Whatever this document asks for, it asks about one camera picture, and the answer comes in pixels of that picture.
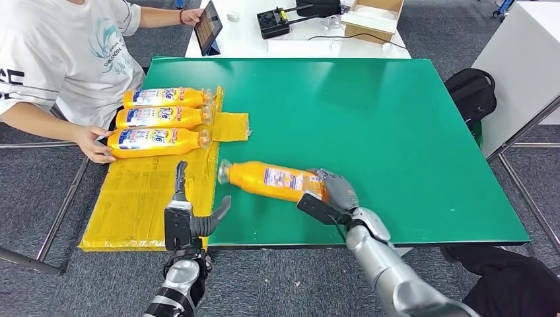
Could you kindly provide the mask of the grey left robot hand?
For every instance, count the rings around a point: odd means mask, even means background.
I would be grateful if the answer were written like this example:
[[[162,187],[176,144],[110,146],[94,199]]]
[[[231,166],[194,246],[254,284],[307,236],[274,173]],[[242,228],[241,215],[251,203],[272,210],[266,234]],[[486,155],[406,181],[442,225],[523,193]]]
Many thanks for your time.
[[[227,195],[223,198],[221,205],[208,216],[196,216],[193,214],[192,202],[188,201],[186,197],[186,167],[187,162],[181,160],[176,166],[174,194],[168,207],[185,211],[189,221],[188,228],[190,236],[195,237],[208,237],[210,236],[218,225],[221,223],[225,215],[228,213],[231,205],[231,196]]]

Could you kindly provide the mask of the person's left hand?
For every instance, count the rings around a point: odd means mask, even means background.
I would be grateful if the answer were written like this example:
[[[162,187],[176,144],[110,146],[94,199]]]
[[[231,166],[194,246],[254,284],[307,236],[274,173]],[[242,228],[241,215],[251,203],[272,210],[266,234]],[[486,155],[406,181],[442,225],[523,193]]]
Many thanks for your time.
[[[196,25],[200,21],[203,12],[204,12],[203,8],[181,9],[180,16],[179,16],[180,24],[190,25],[190,26]]]

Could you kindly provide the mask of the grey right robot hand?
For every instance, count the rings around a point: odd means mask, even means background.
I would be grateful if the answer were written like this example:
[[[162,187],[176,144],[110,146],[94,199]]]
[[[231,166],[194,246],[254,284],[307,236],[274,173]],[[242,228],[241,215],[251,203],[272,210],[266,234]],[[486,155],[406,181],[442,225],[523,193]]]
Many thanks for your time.
[[[323,200],[333,208],[352,214],[359,206],[357,194],[342,175],[330,172],[324,168],[308,169],[323,182],[325,196]]]

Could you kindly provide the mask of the person's right hand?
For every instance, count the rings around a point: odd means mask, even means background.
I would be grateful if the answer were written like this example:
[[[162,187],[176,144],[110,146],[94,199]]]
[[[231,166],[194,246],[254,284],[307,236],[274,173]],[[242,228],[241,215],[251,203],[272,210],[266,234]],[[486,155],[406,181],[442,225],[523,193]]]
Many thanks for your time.
[[[73,133],[73,142],[92,162],[108,164],[116,161],[116,158],[112,156],[111,149],[98,139],[108,138],[111,134],[111,131],[101,127],[78,125]]]

